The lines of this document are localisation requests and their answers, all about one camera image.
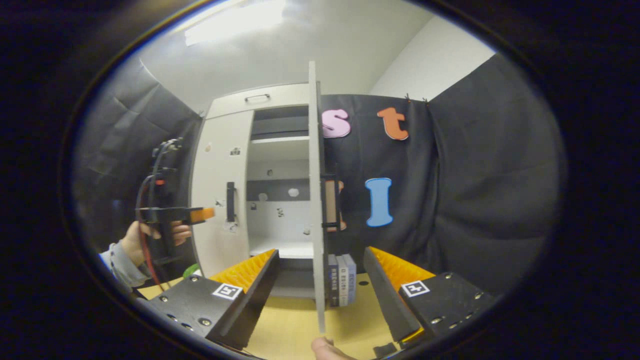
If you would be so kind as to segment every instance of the human hand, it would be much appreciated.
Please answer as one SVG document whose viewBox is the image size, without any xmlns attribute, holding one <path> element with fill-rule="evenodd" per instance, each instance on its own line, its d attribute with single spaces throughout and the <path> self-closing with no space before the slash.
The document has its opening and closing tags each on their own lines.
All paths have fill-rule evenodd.
<svg viewBox="0 0 640 360">
<path fill-rule="evenodd" d="M 188 225 L 184 225 L 181 221 L 173 221 L 171 225 L 175 246 L 182 245 L 187 241 L 187 238 L 191 237 L 191 231 Z M 131 259 L 136 266 L 140 266 L 145 261 L 145 255 L 140 242 L 140 231 L 151 235 L 151 228 L 148 225 L 134 221 L 129 226 L 127 234 L 120 240 L 124 252 L 127 253 L 129 259 Z M 153 238 L 160 239 L 160 233 L 154 230 Z"/>
<path fill-rule="evenodd" d="M 314 339 L 311 342 L 311 349 L 316 355 L 316 360 L 356 360 L 333 346 L 333 340 L 327 338 Z"/>
</svg>

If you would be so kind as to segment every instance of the table surface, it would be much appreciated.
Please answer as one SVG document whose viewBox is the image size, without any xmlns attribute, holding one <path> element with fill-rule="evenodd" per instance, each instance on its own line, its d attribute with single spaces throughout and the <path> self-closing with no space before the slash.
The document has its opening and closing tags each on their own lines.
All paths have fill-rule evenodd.
<svg viewBox="0 0 640 360">
<path fill-rule="evenodd" d="M 180 282 L 182 278 L 170 281 Z M 317 326 L 316 305 L 312 299 L 270 297 L 244 351 L 264 359 L 314 360 L 311 341 L 318 336 L 333 339 L 345 354 L 361 360 L 374 359 L 374 347 L 393 342 L 382 316 L 378 299 L 367 274 L 358 274 L 356 300 L 344 307 L 324 312 L 326 333 Z M 158 286 L 138 289 L 147 299 L 160 294 Z"/>
</svg>

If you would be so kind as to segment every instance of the finger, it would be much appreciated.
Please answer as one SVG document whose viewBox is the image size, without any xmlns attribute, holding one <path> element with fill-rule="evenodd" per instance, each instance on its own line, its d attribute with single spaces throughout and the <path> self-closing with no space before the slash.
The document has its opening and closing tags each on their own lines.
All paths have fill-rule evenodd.
<svg viewBox="0 0 640 360">
<path fill-rule="evenodd" d="M 327 345 L 329 345 L 329 342 L 326 338 L 316 338 L 311 341 L 311 350 L 316 351 L 317 349 L 325 347 Z"/>
<path fill-rule="evenodd" d="M 160 233 L 155 229 L 151 229 L 147 224 L 140 224 L 140 230 L 147 235 L 151 235 L 151 232 L 153 232 L 154 239 L 160 239 Z"/>
<path fill-rule="evenodd" d="M 182 245 L 188 238 L 191 237 L 191 231 L 183 231 L 182 233 L 173 234 L 175 240 L 175 246 Z"/>
<path fill-rule="evenodd" d="M 184 231 L 189 231 L 191 230 L 190 226 L 188 225 L 178 225 L 178 226 L 174 226 L 172 227 L 172 233 L 182 233 Z"/>
<path fill-rule="evenodd" d="M 191 231 L 187 230 L 187 231 L 183 231 L 181 233 L 173 234 L 173 238 L 174 239 L 186 239 L 186 238 L 190 238 L 192 234 L 193 233 Z"/>
</svg>

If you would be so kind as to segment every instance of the book spine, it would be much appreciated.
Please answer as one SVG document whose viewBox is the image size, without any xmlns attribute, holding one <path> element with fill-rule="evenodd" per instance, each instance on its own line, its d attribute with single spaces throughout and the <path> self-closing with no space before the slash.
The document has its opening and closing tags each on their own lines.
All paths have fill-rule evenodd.
<svg viewBox="0 0 640 360">
<path fill-rule="evenodd" d="M 339 306 L 338 301 L 338 263 L 335 255 L 329 255 L 329 306 Z"/>
<path fill-rule="evenodd" d="M 349 295 L 348 302 L 352 304 L 356 300 L 356 263 L 351 258 L 351 255 L 348 256 L 347 267 L 349 268 Z"/>
<path fill-rule="evenodd" d="M 349 268 L 342 256 L 338 256 L 338 276 L 339 304 L 347 306 L 349 304 Z"/>
</svg>

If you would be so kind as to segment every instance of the sleeve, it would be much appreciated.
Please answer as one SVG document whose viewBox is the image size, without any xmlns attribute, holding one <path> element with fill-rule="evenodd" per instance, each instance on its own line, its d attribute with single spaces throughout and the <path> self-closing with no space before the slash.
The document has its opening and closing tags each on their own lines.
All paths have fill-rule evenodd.
<svg viewBox="0 0 640 360">
<path fill-rule="evenodd" d="M 119 242 L 109 245 L 109 250 L 100 254 L 100 258 L 116 280 L 128 287 L 129 292 L 132 291 L 131 288 L 144 284 L 151 277 L 147 266 L 136 267 Z"/>
</svg>

